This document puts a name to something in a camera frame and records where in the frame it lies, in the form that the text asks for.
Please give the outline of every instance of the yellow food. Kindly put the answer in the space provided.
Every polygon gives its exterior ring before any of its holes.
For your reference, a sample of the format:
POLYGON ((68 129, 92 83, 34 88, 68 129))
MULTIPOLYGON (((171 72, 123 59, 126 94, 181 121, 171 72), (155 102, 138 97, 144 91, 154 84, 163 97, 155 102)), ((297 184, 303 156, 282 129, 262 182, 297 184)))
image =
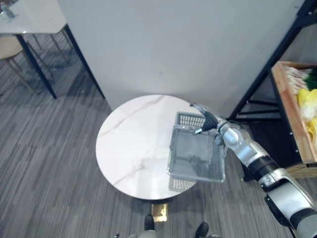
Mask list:
POLYGON ((308 124, 308 132, 312 137, 313 147, 317 152, 317 117, 308 124))
POLYGON ((300 89, 297 95, 298 105, 301 107, 304 104, 304 98, 307 94, 309 94, 310 91, 308 89, 300 89))
POLYGON ((317 89, 312 91, 301 89, 297 99, 304 121, 310 122, 317 117, 317 89))

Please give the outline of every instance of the black table leg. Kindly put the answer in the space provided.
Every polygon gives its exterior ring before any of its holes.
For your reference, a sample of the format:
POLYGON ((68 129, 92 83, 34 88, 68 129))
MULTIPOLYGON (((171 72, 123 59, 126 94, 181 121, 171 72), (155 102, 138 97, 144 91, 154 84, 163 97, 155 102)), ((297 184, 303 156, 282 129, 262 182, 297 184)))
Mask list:
POLYGON ((83 63, 85 69, 87 70, 87 72, 88 72, 88 74, 89 74, 91 80, 93 81, 95 87, 98 89, 98 91, 99 91, 99 93, 101 94, 101 96, 102 96, 103 98, 105 98, 105 97, 104 97, 104 94, 103 94, 103 92, 101 91, 101 89, 100 89, 100 87, 99 87, 99 85, 98 85, 98 83, 97 83, 97 81, 96 81, 96 79, 95 79, 93 73, 91 72, 91 70, 90 70, 90 68, 89 68, 89 66, 88 66, 88 64, 87 64, 87 62, 86 62, 86 60, 85 60, 83 54, 81 53, 81 51, 80 51, 80 49, 79 49, 79 46, 77 45, 76 40, 75 40, 73 34, 71 33, 71 31, 70 31, 68 25, 66 25, 66 26, 64 27, 64 29, 65 29, 66 34, 68 35, 68 38, 70 39, 71 43, 73 44, 74 49, 75 49, 75 51, 77 52, 77 54, 78 54, 78 56, 79 56, 81 62, 83 63))
POLYGON ((26 56, 29 58, 31 64, 33 65, 34 69, 36 70, 36 72, 38 73, 39 77, 41 78, 42 82, 44 83, 45 87, 47 88, 47 90, 50 92, 50 94, 53 96, 53 98, 56 99, 56 95, 53 91, 53 89, 51 88, 50 83, 48 82, 48 80, 46 79, 45 75, 43 74, 40 66, 38 65, 38 63, 36 62, 34 56, 32 55, 28 44, 25 42, 25 40, 23 39, 23 36, 18 34, 16 35, 18 41, 20 42, 26 56))

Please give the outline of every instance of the white marble tabletop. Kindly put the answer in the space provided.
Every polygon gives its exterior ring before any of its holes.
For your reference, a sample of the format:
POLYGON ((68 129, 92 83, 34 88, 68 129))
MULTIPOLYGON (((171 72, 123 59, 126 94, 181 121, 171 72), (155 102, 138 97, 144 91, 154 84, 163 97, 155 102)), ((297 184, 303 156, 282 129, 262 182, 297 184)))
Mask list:
POLYGON ((168 188, 169 144, 177 112, 197 113, 189 103, 164 95, 133 99, 104 121, 96 142, 105 178, 130 196, 156 200, 181 192, 168 188))
POLYGON ((0 14, 0 33, 57 33, 66 24, 56 0, 19 0, 10 7, 15 18, 0 14))

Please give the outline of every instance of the marble vein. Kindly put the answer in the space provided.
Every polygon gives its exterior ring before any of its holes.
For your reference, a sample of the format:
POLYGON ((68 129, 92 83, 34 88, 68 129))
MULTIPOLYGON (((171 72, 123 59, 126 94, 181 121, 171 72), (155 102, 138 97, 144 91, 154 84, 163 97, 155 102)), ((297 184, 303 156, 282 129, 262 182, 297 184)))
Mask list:
POLYGON ((143 165, 143 162, 141 162, 139 164, 139 166, 137 168, 135 168, 134 170, 132 170, 131 172, 127 173, 126 175, 124 175, 122 178, 120 178, 118 181, 116 181, 115 183, 113 183, 113 185, 117 185, 118 183, 122 182, 123 180, 125 180, 126 178, 129 178, 131 176, 133 176, 137 171, 143 170, 145 168, 145 166, 143 165))
POLYGON ((108 133, 110 133, 111 131, 117 129, 122 123, 125 122, 125 120, 127 120, 129 117, 133 116, 134 114, 138 113, 139 111, 142 111, 152 105, 155 105, 156 103, 158 103, 159 101, 161 101, 163 98, 165 97, 165 95, 161 95, 159 96, 157 99, 149 101, 147 103, 145 103, 142 107, 136 109, 133 113, 129 114, 128 116, 126 116, 125 118, 123 118, 122 120, 120 120, 116 125, 114 125, 113 128, 106 130, 105 132, 101 133, 99 136, 103 136, 106 135, 108 133))

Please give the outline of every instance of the gray plastic basket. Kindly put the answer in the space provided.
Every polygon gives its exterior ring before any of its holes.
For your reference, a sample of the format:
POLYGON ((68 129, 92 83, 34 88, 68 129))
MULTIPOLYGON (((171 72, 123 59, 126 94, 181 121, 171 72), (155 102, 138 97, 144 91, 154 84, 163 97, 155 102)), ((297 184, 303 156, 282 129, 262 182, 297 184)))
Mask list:
POLYGON ((192 186, 192 183, 188 183, 189 181, 223 182, 225 179, 226 153, 222 144, 217 145, 214 142, 217 132, 211 130, 193 134, 204 121, 205 118, 197 114, 179 112, 176 116, 167 170, 177 181, 170 181, 171 189, 186 189, 192 186))

